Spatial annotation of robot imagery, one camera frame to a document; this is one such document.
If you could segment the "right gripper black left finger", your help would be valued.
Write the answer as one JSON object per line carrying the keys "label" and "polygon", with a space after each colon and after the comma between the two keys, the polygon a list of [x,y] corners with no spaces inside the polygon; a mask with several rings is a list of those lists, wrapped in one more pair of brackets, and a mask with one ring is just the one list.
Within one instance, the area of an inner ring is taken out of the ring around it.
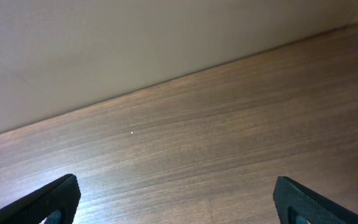
{"label": "right gripper black left finger", "polygon": [[66,174],[0,209],[3,223],[67,223],[74,221],[81,197],[75,175]]}

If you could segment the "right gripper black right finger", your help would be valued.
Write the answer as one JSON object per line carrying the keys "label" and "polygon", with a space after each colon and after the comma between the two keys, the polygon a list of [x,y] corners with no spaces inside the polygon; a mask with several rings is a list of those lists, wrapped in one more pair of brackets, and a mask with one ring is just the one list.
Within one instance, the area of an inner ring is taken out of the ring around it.
{"label": "right gripper black right finger", "polygon": [[358,224],[358,214],[289,177],[277,178],[273,201],[281,224]]}

